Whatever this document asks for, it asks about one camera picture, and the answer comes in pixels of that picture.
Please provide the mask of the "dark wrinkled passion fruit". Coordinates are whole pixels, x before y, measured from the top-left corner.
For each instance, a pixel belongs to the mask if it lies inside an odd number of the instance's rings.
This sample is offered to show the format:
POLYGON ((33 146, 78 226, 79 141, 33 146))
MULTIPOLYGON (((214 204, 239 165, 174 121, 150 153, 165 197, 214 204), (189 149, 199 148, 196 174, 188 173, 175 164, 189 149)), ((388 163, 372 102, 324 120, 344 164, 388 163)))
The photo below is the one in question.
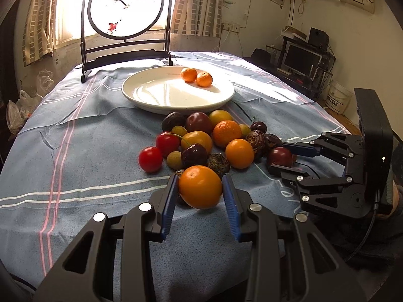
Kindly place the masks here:
POLYGON ((224 154, 210 154, 207 167, 213 170, 220 178, 230 171, 230 164, 224 154))

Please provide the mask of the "small orange tangerine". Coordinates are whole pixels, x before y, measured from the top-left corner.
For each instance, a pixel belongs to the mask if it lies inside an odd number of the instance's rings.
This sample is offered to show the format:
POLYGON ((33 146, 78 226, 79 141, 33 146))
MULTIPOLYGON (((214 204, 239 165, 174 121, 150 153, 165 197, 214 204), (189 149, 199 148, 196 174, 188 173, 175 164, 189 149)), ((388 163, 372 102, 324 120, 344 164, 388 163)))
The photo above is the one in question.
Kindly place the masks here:
POLYGON ((220 177, 206 166, 191 166, 179 179, 179 193, 184 202, 195 209, 210 209, 221 200, 220 177))

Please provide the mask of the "yellow orange fruit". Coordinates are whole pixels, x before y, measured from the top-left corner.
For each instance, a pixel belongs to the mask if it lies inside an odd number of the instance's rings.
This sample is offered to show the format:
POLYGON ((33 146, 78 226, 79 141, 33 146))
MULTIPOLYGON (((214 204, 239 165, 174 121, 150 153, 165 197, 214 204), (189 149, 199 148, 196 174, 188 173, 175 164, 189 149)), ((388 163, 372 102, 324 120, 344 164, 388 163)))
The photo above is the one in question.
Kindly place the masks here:
POLYGON ((212 138, 207 133, 202 131, 189 132, 182 137, 181 148, 183 151, 192 144, 202 145, 207 151, 207 154, 210 154, 213 147, 212 138))

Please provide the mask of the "dark red plum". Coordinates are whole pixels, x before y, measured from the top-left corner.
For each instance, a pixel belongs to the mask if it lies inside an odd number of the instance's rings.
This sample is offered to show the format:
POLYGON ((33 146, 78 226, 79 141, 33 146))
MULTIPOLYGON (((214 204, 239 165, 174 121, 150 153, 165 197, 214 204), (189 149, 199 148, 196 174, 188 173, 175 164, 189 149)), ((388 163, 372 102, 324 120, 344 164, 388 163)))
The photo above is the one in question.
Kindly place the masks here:
POLYGON ((185 128, 188 132, 201 131, 211 134, 213 125, 204 112, 194 112, 187 117, 185 128))

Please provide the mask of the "small green yellow fruit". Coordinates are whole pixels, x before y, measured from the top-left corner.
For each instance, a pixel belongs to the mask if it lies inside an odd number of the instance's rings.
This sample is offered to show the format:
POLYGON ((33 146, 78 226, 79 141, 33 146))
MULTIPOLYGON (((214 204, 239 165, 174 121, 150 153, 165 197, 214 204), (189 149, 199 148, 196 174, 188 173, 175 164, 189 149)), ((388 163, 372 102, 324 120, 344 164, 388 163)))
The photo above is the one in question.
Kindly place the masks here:
POLYGON ((180 151, 172 151, 166 159, 168 167, 173 170, 183 169, 181 154, 182 153, 180 151))

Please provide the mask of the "large orange mandarin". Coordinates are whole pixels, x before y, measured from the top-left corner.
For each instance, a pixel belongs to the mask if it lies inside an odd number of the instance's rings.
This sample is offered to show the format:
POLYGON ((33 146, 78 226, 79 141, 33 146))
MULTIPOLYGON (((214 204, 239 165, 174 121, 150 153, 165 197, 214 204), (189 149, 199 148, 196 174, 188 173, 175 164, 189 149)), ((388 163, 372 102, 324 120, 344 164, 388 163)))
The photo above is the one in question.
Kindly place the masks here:
POLYGON ((196 84, 199 87, 210 87, 212 85, 212 76, 208 72, 200 72, 196 77, 196 84))

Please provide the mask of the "red cherry tomato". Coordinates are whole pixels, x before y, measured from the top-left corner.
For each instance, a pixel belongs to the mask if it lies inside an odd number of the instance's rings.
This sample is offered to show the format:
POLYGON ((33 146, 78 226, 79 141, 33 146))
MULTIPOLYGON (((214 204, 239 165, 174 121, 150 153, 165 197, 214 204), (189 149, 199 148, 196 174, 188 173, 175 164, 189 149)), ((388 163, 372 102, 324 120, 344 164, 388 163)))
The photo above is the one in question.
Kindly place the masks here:
POLYGON ((156 137, 156 147, 164 158, 167 158, 171 152, 177 151, 180 143, 181 138, 171 132, 163 132, 156 137))
POLYGON ((157 147, 148 146, 140 152, 138 161, 145 172, 153 173, 161 168, 163 157, 157 147))

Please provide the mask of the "white bucket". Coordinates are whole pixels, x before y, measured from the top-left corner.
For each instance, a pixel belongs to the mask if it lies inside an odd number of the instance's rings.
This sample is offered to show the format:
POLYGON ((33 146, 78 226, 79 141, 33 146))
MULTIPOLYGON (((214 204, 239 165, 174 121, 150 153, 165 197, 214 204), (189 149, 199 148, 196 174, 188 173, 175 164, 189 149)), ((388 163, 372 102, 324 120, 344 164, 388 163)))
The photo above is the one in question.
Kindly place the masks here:
POLYGON ((333 112, 342 115, 347 109, 352 96, 352 91, 332 80, 327 91, 325 105, 333 112))

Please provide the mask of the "computer monitor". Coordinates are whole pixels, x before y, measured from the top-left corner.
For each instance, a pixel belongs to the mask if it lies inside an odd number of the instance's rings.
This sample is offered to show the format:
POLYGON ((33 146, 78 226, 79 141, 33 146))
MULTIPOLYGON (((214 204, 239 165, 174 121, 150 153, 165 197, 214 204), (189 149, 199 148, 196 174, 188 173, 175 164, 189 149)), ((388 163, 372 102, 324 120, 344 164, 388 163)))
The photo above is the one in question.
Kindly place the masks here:
POLYGON ((323 54, 302 44, 287 42, 279 67, 313 80, 323 59, 323 54))

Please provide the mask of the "blue striped tablecloth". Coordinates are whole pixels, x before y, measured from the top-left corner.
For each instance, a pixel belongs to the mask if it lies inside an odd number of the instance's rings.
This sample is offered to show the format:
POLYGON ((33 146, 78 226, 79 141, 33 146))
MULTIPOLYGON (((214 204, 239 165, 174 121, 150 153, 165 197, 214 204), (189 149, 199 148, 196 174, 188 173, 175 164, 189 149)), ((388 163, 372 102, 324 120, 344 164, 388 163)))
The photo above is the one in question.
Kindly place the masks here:
MULTIPOLYGON (((316 102, 240 57, 176 52, 174 63, 230 81, 235 93, 226 111, 239 123, 264 122, 283 141, 345 132, 316 102)), ((1 260, 10 273, 38 286, 91 216, 125 214, 166 186, 168 167, 151 175, 138 163, 141 149, 155 144, 162 116, 136 108, 121 90, 132 74, 158 66, 109 65, 86 83, 75 68, 20 130, 1 171, 1 260)), ((176 207, 170 234, 150 252, 159 301, 207 301, 249 272, 250 245, 232 236, 224 204, 176 207)))

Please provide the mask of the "white oval plate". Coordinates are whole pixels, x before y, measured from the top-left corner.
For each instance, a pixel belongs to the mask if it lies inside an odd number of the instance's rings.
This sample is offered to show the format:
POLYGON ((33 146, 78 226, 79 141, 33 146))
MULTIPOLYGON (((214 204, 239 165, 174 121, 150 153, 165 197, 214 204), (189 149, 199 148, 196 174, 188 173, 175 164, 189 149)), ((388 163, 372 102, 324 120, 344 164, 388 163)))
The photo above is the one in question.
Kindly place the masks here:
POLYGON ((181 71, 181 66, 142 70, 123 82, 122 94, 136 107, 160 115, 174 111, 185 115, 214 111, 229 102, 235 94, 234 86, 226 75, 211 70, 212 85, 205 88, 186 83, 181 78, 181 71))

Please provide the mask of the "right checkered curtain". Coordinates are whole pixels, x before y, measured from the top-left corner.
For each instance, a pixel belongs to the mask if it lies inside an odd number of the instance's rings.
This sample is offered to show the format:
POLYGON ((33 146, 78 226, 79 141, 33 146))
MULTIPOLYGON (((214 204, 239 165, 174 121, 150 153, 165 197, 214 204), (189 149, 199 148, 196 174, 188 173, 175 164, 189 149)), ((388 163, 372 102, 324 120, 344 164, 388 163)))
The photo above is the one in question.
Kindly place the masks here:
POLYGON ((171 32, 220 37, 223 0, 175 0, 171 32))

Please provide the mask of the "checkered curtain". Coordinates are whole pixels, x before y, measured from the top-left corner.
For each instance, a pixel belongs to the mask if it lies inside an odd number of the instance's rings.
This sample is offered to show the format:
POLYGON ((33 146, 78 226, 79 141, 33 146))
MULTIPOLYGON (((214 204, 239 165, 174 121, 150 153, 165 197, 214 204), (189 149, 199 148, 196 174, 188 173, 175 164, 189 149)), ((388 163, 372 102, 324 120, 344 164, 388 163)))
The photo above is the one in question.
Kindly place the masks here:
POLYGON ((22 61, 28 65, 53 54, 57 0, 31 0, 22 37, 22 61))
POLYGON ((175 0, 171 32, 220 37, 223 0, 175 0))

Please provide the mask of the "clear plastic bags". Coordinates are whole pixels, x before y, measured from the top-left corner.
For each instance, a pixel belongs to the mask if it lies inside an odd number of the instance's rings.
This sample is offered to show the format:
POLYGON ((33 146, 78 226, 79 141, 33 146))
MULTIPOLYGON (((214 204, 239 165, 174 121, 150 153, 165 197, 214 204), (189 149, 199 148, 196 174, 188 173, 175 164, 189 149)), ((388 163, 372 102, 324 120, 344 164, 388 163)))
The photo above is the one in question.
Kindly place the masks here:
POLYGON ((9 101, 6 108, 6 121, 8 129, 13 135, 22 129, 26 121, 40 105, 44 97, 54 88, 55 81, 53 72, 47 69, 39 71, 36 78, 36 93, 31 97, 23 89, 20 90, 20 97, 16 103, 9 101))

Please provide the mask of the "round bird screen stand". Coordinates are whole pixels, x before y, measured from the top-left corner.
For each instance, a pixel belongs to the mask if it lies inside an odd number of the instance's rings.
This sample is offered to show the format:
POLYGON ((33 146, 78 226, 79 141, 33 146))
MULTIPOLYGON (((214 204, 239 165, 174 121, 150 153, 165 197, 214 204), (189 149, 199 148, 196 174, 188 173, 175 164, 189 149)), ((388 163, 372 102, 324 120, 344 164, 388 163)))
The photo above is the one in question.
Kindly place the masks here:
POLYGON ((82 0, 81 82, 114 63, 159 59, 172 65, 174 0, 82 0))

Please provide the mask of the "left checkered curtain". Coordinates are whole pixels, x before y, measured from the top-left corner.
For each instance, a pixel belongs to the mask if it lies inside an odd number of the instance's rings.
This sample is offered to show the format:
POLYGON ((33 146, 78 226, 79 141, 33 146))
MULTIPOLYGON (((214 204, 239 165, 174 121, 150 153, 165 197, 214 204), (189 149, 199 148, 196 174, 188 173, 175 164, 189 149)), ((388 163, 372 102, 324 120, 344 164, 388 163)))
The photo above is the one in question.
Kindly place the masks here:
POLYGON ((31 0, 22 37, 22 61, 28 65, 53 54, 57 0, 31 0))

